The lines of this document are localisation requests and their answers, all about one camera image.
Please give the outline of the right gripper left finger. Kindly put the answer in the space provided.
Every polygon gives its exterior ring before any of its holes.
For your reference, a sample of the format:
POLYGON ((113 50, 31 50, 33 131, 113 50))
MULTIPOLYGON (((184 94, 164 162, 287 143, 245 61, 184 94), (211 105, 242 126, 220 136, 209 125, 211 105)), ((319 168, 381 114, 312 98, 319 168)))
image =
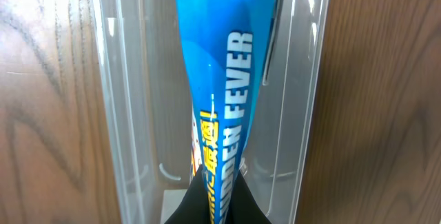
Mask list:
POLYGON ((210 224, 208 196, 202 166, 197 170, 183 200, 165 224, 210 224))

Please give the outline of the blue medicine box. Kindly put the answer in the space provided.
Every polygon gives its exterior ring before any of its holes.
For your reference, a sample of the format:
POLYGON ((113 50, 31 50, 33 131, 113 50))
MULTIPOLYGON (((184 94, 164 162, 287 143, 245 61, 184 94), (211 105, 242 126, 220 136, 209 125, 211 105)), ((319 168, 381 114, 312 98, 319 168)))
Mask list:
POLYGON ((211 223, 224 223, 256 110, 277 0, 176 0, 211 223))

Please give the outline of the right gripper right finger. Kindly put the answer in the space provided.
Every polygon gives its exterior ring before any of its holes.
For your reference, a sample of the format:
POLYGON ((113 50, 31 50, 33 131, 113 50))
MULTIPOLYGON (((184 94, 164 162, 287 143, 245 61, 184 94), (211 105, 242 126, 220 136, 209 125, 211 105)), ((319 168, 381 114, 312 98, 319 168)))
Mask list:
POLYGON ((233 187, 226 224, 271 224, 257 205, 239 172, 233 187))

